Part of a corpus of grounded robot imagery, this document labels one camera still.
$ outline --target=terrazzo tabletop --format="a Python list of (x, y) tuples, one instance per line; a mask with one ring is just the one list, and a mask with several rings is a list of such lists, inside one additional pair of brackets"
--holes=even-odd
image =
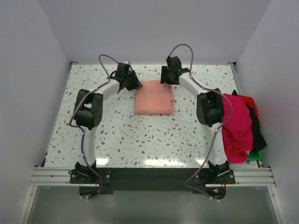
[[(106, 65), (109, 73), (116, 64)], [(134, 65), (140, 81), (159, 80), (161, 65)], [(222, 93), (236, 90), (229, 65), (194, 65), (193, 77)], [(77, 93), (93, 89), (106, 81), (99, 64), (73, 65), (53, 135), (45, 167), (74, 167), (79, 159), (80, 132), (68, 125)], [(173, 115), (134, 115), (135, 91), (126, 89), (104, 101), (103, 118), (95, 140), (97, 167), (198, 168), (210, 142), (196, 117), (196, 98), (186, 89), (173, 86)], [(256, 162), (231, 167), (256, 167)]]

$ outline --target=red cloth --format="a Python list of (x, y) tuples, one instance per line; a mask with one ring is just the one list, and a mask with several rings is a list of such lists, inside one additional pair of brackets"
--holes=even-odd
[[(247, 150), (252, 150), (251, 118), (249, 110), (240, 97), (224, 94), (231, 102), (234, 113), (232, 118), (222, 127), (224, 151), (229, 162), (245, 162)], [(230, 115), (230, 106), (222, 98), (225, 121)]]
[(245, 104), (247, 104), (248, 106), (254, 108), (254, 113), (258, 117), (257, 107), (256, 107), (256, 104), (254, 102), (254, 99), (252, 97), (246, 97), (246, 96), (242, 96), (242, 95), (239, 95), (239, 97), (243, 100), (243, 102)]

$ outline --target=salmon pink towel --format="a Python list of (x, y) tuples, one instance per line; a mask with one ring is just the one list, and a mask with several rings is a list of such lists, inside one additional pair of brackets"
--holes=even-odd
[(135, 114), (172, 115), (171, 85), (160, 84), (160, 80), (143, 81), (142, 87), (136, 90)]

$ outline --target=purple cable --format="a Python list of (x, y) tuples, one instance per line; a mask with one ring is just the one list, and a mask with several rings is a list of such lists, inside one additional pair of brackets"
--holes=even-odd
[(207, 156), (206, 156), (204, 162), (201, 164), (200, 168), (199, 168), (199, 169), (198, 169), (198, 170), (197, 170), (197, 171), (196, 171), (196, 172), (195, 172), (195, 173), (194, 173), (188, 180), (186, 180), (186, 182), (184, 183), (184, 186), (185, 186), (185, 187), (187, 187), (187, 188), (189, 188), (189, 189), (192, 189), (192, 190), (195, 190), (195, 191), (198, 191), (198, 192), (200, 192), (200, 193), (202, 193), (202, 194), (204, 194), (204, 195), (210, 197), (211, 199), (217, 200), (217, 198), (215, 198), (215, 197), (213, 197), (213, 196), (210, 196), (208, 193), (206, 193), (206, 192), (204, 192), (204, 191), (202, 191), (202, 190), (200, 190), (200, 189), (198, 189), (198, 188), (189, 186), (189, 185), (187, 185), (187, 184), (188, 184), (188, 183), (189, 183), (189, 182), (190, 182), (190, 181), (191, 181), (191, 180), (192, 180), (192, 179), (193, 179), (193, 178), (194, 178), (194, 177), (201, 171), (201, 169), (204, 167), (204, 165), (205, 165), (206, 162), (208, 161), (209, 156), (210, 156), (211, 151), (212, 151), (212, 148), (213, 148), (213, 144), (214, 144), (216, 135), (217, 135), (217, 133), (218, 133), (218, 130), (219, 130), (223, 125), (225, 125), (225, 124), (232, 118), (234, 109), (233, 109), (233, 106), (232, 106), (231, 102), (229, 101), (229, 99), (228, 99), (226, 96), (224, 96), (221, 92), (218, 92), (218, 91), (216, 91), (216, 90), (213, 90), (213, 89), (204, 87), (203, 85), (201, 85), (199, 82), (197, 82), (197, 81), (192, 77), (193, 50), (192, 50), (192, 48), (191, 48), (188, 44), (181, 43), (181, 44), (177, 45), (177, 46), (170, 52), (169, 56), (170, 56), (170, 55), (173, 53), (173, 51), (174, 51), (177, 47), (179, 47), (179, 46), (186, 46), (186, 47), (188, 47), (188, 48), (190, 49), (190, 51), (191, 51), (191, 63), (190, 63), (190, 78), (191, 78), (191, 80), (192, 80), (196, 85), (198, 85), (200, 88), (202, 88), (202, 89), (204, 89), (204, 90), (207, 90), (207, 91), (212, 91), (212, 92), (215, 92), (215, 93), (221, 95), (221, 96), (222, 96), (223, 98), (225, 98), (225, 100), (228, 102), (228, 104), (229, 104), (229, 106), (230, 106), (230, 109), (231, 109), (230, 116), (229, 116), (229, 117), (228, 117), (222, 124), (220, 124), (220, 125), (216, 128), (217, 130), (216, 130), (216, 132), (215, 132), (215, 134), (214, 134), (214, 136), (213, 136), (213, 138), (212, 138), (212, 142), (211, 142), (209, 151), (208, 151), (208, 153), (207, 153)]
[(102, 88), (103, 86), (107, 85), (107, 84), (110, 82), (110, 75), (109, 75), (108, 71), (106, 70), (106, 68), (104, 67), (104, 65), (103, 65), (103, 63), (102, 63), (102, 61), (101, 61), (101, 57), (102, 57), (102, 56), (109, 57), (109, 58), (111, 58), (112, 60), (114, 60), (116, 63), (118, 63), (114, 58), (112, 58), (112, 57), (110, 57), (110, 56), (108, 56), (108, 55), (100, 55), (100, 56), (99, 56), (100, 64), (101, 64), (101, 66), (103, 67), (103, 69), (105, 70), (105, 72), (107, 73), (107, 76), (108, 76), (108, 82), (105, 82), (105, 83), (99, 85), (97, 88), (95, 88), (94, 90), (88, 92), (87, 94), (85, 94), (85, 95), (83, 96), (83, 98), (81, 99), (80, 103), (79, 103), (78, 106), (76, 107), (76, 109), (75, 109), (73, 115), (71, 116), (71, 119), (70, 119), (70, 122), (69, 122), (70, 127), (76, 127), (76, 128), (79, 128), (79, 129), (82, 131), (82, 138), (81, 138), (81, 153), (82, 153), (82, 155), (83, 155), (83, 160), (85, 161), (87, 167), (88, 167), (88, 168), (89, 168), (89, 169), (90, 169), (90, 170), (91, 170), (91, 171), (98, 177), (98, 179), (99, 179), (99, 181), (100, 181), (100, 189), (99, 189), (98, 193), (95, 194), (95, 195), (93, 195), (93, 196), (88, 197), (88, 198), (87, 198), (88, 200), (91, 200), (91, 199), (96, 198), (96, 197), (102, 192), (102, 190), (103, 190), (103, 180), (102, 180), (102, 177), (101, 177), (101, 176), (100, 176), (100, 175), (99, 175), (99, 174), (98, 174), (98, 173), (97, 173), (97, 172), (96, 172), (96, 171), (89, 165), (89, 163), (88, 163), (88, 161), (87, 161), (87, 159), (86, 159), (86, 157), (85, 157), (84, 148), (83, 148), (83, 145), (84, 145), (84, 136), (85, 136), (85, 131), (84, 131), (84, 129), (83, 129), (81, 126), (78, 126), (78, 125), (72, 125), (71, 123), (72, 123), (72, 121), (74, 120), (74, 118), (75, 118), (75, 116), (76, 116), (76, 114), (77, 114), (79, 108), (82, 106), (82, 104), (83, 104), (83, 102), (85, 101), (85, 99), (86, 99), (90, 94), (96, 92), (97, 90), (99, 90), (100, 88)]

